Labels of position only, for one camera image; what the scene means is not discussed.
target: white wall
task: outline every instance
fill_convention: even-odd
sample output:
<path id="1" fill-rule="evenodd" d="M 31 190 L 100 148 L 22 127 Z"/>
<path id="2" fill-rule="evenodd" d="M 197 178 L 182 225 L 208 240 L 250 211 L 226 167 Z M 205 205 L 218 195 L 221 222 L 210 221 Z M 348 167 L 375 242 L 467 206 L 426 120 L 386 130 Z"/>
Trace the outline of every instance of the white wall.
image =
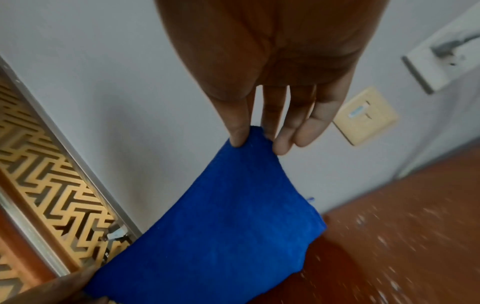
<path id="1" fill-rule="evenodd" d="M 401 62 L 476 2 L 391 2 L 349 96 L 376 86 L 400 114 L 398 124 L 359 147 L 332 125 L 308 148 L 281 158 L 319 211 L 389 182 L 420 150 L 416 164 L 480 135 L 478 70 L 427 96 Z M 152 0 L 4 0 L 0 56 L 142 230 L 227 139 L 170 46 Z M 257 94 L 256 124 L 260 109 Z"/>

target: blue towel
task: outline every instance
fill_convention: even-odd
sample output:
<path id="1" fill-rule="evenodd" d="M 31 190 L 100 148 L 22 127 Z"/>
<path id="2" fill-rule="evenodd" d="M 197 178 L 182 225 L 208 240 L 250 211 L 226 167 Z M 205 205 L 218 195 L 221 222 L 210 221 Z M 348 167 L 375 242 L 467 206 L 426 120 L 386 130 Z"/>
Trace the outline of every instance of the blue towel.
<path id="1" fill-rule="evenodd" d="M 300 271 L 325 228 L 252 127 L 85 290 L 123 304 L 245 304 Z"/>

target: gold geometric pattern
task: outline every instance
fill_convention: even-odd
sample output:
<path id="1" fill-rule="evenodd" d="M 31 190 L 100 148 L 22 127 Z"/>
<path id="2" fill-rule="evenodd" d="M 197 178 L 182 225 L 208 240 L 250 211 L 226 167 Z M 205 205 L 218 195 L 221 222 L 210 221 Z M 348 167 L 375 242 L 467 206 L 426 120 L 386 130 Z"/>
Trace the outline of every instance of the gold geometric pattern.
<path id="1" fill-rule="evenodd" d="M 1 78 L 0 111 L 0 170 L 72 260 L 100 265 L 128 247 L 101 240 L 114 218 Z"/>
<path id="2" fill-rule="evenodd" d="M 7 255 L 0 253 L 0 302 L 29 289 L 26 281 L 22 273 L 10 263 Z"/>

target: beige outlet plate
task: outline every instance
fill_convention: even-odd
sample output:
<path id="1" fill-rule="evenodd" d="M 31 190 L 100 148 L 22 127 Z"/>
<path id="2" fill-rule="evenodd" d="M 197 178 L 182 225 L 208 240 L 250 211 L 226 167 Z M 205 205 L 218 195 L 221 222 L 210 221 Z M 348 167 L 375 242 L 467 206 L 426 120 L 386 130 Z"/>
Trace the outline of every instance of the beige outlet plate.
<path id="1" fill-rule="evenodd" d="M 398 120 L 395 110 L 380 92 L 369 87 L 344 104 L 333 122 L 356 146 Z"/>

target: hand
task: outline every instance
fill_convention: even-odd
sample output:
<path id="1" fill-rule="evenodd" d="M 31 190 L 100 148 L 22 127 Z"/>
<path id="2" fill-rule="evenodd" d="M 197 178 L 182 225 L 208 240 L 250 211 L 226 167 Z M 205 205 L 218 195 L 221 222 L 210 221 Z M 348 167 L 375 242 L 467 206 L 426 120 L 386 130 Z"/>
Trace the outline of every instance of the hand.
<path id="1" fill-rule="evenodd" d="M 59 277 L 43 285 L 29 289 L 2 304 L 107 304 L 109 299 L 88 299 L 82 288 L 94 275 L 96 267 L 89 267 L 66 276 Z"/>
<path id="2" fill-rule="evenodd" d="M 310 144 L 333 120 L 388 0 L 156 2 L 232 145 L 247 139 L 255 88 L 263 85 L 261 125 L 283 155 L 293 144 Z M 287 86 L 290 107 L 275 138 Z"/>

